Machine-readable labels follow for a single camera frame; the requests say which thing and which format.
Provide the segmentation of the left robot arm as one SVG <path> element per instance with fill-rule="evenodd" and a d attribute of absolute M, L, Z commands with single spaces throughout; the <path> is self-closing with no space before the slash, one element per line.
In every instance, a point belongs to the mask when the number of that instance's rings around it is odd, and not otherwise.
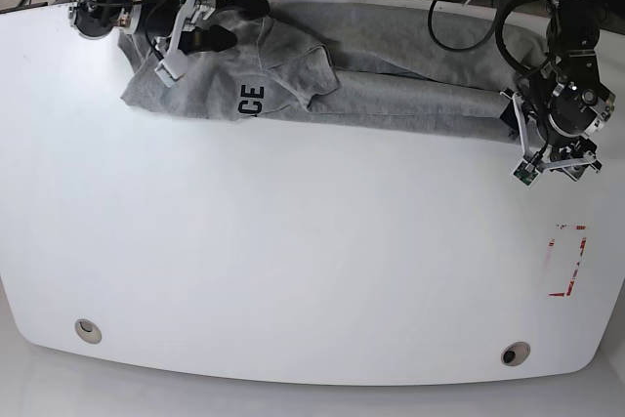
<path fill-rule="evenodd" d="M 547 51 L 539 65 L 528 66 L 509 52 L 504 25 L 516 8 L 544 1 L 550 21 Z M 513 172 L 531 186 L 544 172 L 561 172 L 578 181 L 602 164 L 592 134 L 614 113 L 615 95 L 600 78 L 596 47 L 602 22 L 598 8 L 623 16 L 624 0 L 496 0 L 496 13 L 478 49 L 493 39 L 503 60 L 526 90 L 504 91 L 509 106 L 501 118 L 521 139 L 521 162 Z"/>

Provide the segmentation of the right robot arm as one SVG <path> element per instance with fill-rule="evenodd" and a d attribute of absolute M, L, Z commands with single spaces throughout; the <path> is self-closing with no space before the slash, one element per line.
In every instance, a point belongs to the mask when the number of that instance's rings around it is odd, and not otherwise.
<path fill-rule="evenodd" d="M 210 18 L 233 10 L 254 21 L 270 12 L 268 0 L 71 0 L 72 26 L 87 39 L 101 39 L 118 28 L 141 34 L 161 63 L 199 52 L 222 52 L 236 35 Z"/>

